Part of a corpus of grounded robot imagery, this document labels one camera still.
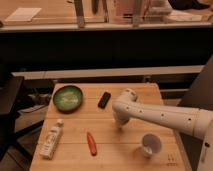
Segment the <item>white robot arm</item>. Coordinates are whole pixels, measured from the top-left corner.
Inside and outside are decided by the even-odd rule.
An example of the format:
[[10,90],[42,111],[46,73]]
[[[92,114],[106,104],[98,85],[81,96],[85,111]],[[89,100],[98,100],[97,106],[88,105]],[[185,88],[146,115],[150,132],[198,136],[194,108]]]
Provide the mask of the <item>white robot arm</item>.
[[112,102],[119,127],[136,118],[196,137],[203,141],[197,171],[213,169],[213,111],[139,103],[137,98],[134,90],[124,89]]

